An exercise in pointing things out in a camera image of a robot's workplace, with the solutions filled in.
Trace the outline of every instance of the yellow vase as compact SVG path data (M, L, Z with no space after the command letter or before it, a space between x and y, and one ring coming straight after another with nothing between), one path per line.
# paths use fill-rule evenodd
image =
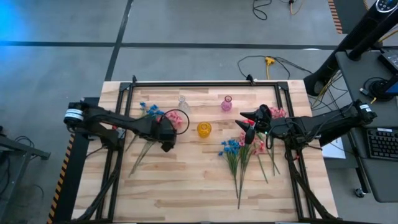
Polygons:
M201 122L197 128L198 134L201 138L207 138L211 133L211 125L209 122Z

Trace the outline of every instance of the black keyboard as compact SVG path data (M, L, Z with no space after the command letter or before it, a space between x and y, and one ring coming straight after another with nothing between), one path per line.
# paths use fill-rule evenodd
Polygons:
M398 161L398 130L367 129L370 158Z

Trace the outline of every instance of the wooden table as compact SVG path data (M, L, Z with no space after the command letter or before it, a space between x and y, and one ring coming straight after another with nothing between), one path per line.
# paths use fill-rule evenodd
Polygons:
M311 116L303 81L289 80L288 83L295 115ZM114 111L119 84L120 82L104 83L99 106ZM130 115L139 117L141 101L145 101L147 105L156 104L164 111L176 108L179 95L186 97L191 108L189 130L177 136L174 149L168 153L161 150L159 143L155 144L143 158L136 173L130 177L130 170L145 140L138 139L124 153L114 222L297 221L282 141L275 140L275 163L280 175L272 175L269 155L261 155L268 184L264 180L257 157L251 158L239 210L228 165L218 156L218 152L223 149L221 141L236 138L241 132L234 122L236 119L244 119L239 112L254 111L261 104L277 106L274 89L261 86L134 88ZM222 112L220 108L226 95L233 98L233 108L229 113ZM282 100L286 108L284 95ZM200 138L196 131L201 121L211 123L212 132L206 139ZM133 135L132 132L127 132L126 146ZM92 142L88 152L99 147L99 141ZM303 153L311 189L328 211L337 216L322 152L306 148ZM99 192L105 160L106 150L87 158L73 218L79 217ZM303 192L301 194L303 209L308 216ZM108 207L105 206L104 216L107 212Z

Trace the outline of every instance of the gray floor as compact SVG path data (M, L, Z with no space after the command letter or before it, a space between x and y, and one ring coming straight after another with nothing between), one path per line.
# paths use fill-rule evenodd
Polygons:
M126 3L3 0L0 40L114 42ZM287 5L274 0L265 8L267 21L253 16L251 4L251 0L136 0L123 42L335 45L344 37L336 33L327 0L306 0L294 17ZM398 36L389 41L398 43ZM112 51L111 47L0 47L0 124L10 138L26 135L37 148L52 153L48 161L30 163L9 220L47 220L68 141L62 123L67 103L99 95ZM279 56L315 71L330 52L122 48L112 80L130 80L133 74L139 80L241 80L236 62L246 55ZM288 69L293 79L307 75ZM265 78L261 59L242 62L242 70ZM287 78L280 65L271 66L270 73L272 79ZM343 79L336 86L345 88ZM338 90L332 93L335 97L341 94ZM326 96L324 102L331 98ZM338 100L339 106L348 103L348 95ZM329 169L328 174L340 217L396 223L398 203L377 203L372 195L359 199L352 194L359 186L353 170ZM43 199L33 184L44 189Z

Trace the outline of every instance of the glass bottle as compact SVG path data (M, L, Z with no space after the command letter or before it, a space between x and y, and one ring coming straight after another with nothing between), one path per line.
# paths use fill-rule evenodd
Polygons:
M201 122L197 127L198 134L201 138L207 138L211 133L211 125L209 122Z
M223 111L230 111L231 108L232 108L232 97L226 96L224 98L224 101L221 103L221 109L223 109Z
M180 110L182 110L182 111L184 111L186 113L190 113L191 112L191 109L190 109L188 103L185 101L185 96L180 96L178 98L178 101L179 101L178 108Z

